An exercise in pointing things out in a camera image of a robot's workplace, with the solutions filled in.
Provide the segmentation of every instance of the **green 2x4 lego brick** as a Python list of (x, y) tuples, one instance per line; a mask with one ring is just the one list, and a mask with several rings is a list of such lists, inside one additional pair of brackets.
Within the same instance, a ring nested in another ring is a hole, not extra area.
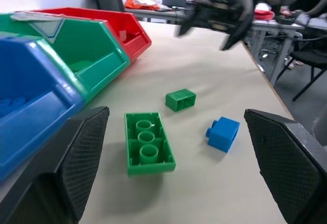
[(125, 114), (128, 175), (173, 171), (172, 154), (159, 113)]
[(196, 94), (188, 89), (182, 89), (166, 94), (166, 106), (173, 111), (180, 111), (195, 105)]

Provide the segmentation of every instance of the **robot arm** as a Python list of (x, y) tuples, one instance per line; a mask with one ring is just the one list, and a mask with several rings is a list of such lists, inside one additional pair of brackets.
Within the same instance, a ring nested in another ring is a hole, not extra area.
[(221, 50), (228, 50), (243, 39), (252, 26), (254, 8), (259, 2), (272, 6), (276, 14), (280, 6), (303, 10), (311, 17), (327, 12), (327, 0), (195, 0), (194, 11), (186, 17), (179, 29), (184, 35), (198, 22), (207, 28), (229, 35)]

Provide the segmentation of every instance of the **floor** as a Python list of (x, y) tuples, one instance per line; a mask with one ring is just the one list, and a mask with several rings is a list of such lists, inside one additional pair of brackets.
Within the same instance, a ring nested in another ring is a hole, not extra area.
[[(270, 77), (274, 66), (274, 55), (268, 55), (259, 64)], [(307, 65), (295, 65), (287, 70), (275, 84), (275, 90), (285, 103), (296, 121), (301, 123), (307, 131), (312, 132), (312, 126), (319, 117), (322, 109), (327, 105), (327, 73), (324, 73), (302, 96), (295, 102), (293, 97), (310, 81), (311, 68)]]

